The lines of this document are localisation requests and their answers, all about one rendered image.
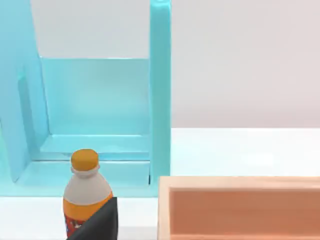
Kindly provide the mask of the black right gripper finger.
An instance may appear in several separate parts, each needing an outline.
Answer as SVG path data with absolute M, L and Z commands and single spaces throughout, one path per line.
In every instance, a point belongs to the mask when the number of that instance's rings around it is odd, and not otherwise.
M 112 197 L 86 221 L 66 218 L 66 240 L 118 240 L 118 199 Z

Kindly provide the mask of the orange bottle with orange cap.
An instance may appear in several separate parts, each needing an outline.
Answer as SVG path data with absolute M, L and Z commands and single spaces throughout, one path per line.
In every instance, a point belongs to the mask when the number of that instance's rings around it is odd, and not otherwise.
M 72 177 L 63 194 L 66 235 L 70 237 L 114 195 L 99 173 L 99 155 L 93 149 L 79 149 L 70 158 Z

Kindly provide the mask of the light blue rack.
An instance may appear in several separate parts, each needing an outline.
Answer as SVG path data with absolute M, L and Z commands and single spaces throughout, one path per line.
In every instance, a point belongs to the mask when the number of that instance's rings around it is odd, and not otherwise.
M 118 197 L 170 175 L 172 0 L 148 0 L 147 57 L 40 56 L 30 0 L 0 0 L 0 197 L 60 197 L 94 149 Z

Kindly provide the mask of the shallow salmon-coloured box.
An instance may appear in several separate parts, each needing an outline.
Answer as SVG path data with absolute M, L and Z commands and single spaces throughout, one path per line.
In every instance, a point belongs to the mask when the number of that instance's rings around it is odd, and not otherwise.
M 162 176 L 156 240 L 320 240 L 320 177 Z

